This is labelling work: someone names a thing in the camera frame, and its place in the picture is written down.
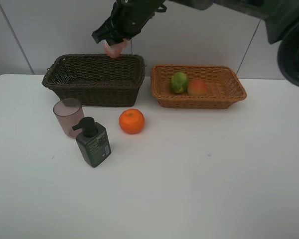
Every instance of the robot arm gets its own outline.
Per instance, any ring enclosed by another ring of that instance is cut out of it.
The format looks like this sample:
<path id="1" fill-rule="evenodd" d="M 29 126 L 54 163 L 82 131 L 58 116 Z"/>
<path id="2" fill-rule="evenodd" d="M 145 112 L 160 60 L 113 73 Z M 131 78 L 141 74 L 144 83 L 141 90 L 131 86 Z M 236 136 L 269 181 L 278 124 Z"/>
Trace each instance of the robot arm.
<path id="1" fill-rule="evenodd" d="M 278 64 L 283 75 L 299 86 L 299 0 L 172 0 L 199 10 L 213 3 L 258 17 L 266 22 L 270 44 L 282 40 Z M 131 39 L 157 12 L 166 12 L 165 0 L 116 0 L 110 17 L 92 34 L 111 46 Z"/>

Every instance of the green fruit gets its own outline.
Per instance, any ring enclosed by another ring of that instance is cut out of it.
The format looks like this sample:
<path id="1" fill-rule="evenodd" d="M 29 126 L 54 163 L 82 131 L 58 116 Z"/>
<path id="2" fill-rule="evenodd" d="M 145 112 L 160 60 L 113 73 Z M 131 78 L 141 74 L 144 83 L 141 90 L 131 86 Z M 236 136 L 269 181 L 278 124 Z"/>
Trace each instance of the green fruit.
<path id="1" fill-rule="evenodd" d="M 170 84 L 175 93 L 183 93 L 188 87 L 188 77 L 182 72 L 176 72 L 172 76 Z"/>

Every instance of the pink plastic cup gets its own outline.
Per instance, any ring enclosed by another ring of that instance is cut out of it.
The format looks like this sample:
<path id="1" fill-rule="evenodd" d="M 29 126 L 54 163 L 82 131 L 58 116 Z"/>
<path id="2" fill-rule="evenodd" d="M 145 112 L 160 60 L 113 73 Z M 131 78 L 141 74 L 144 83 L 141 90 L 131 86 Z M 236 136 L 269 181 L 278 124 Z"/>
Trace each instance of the pink plastic cup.
<path id="1" fill-rule="evenodd" d="M 82 131 L 72 129 L 84 118 L 81 103 L 77 99 L 69 98 L 59 101 L 53 107 L 53 112 L 68 137 L 75 138 Z"/>

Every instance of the tangerine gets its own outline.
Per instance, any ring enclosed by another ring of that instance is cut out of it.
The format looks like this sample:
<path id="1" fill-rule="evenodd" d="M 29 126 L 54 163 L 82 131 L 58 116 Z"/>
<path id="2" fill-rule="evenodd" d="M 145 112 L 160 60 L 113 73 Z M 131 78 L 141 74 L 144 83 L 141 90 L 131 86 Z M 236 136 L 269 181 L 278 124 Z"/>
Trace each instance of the tangerine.
<path id="1" fill-rule="evenodd" d="M 119 124 L 125 133 L 139 133 L 144 128 L 145 118 L 139 110 L 129 109 L 121 114 Z"/>

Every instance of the pink object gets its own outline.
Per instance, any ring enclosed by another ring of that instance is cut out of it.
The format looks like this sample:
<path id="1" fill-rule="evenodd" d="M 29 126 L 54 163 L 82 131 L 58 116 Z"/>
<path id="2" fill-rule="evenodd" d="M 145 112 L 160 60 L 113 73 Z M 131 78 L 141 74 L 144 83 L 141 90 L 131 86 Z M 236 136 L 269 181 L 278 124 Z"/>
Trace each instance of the pink object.
<path id="1" fill-rule="evenodd" d="M 113 46 L 109 46 L 106 41 L 103 43 L 104 50 L 106 54 L 111 58 L 117 58 L 121 54 L 124 47 L 128 45 L 128 41 L 124 39 L 123 42 L 119 44 L 115 44 Z"/>
<path id="2" fill-rule="evenodd" d="M 84 118 L 81 103 L 77 99 L 70 98 L 59 101 L 53 107 L 53 112 L 68 137 L 75 138 L 82 131 L 72 129 L 72 126 L 77 125 Z"/>

